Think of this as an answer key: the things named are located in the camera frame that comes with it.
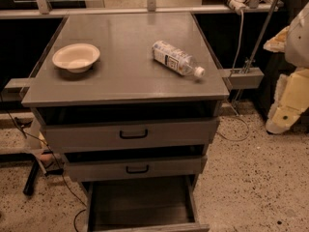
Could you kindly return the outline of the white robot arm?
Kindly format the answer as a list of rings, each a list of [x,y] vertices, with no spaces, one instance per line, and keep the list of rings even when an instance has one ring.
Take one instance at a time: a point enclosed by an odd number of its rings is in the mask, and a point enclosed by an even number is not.
[[[264,44],[264,49],[283,52],[285,60],[295,66],[290,75],[279,76],[267,115],[266,130],[279,134],[288,131],[309,108],[309,3],[289,26]]]

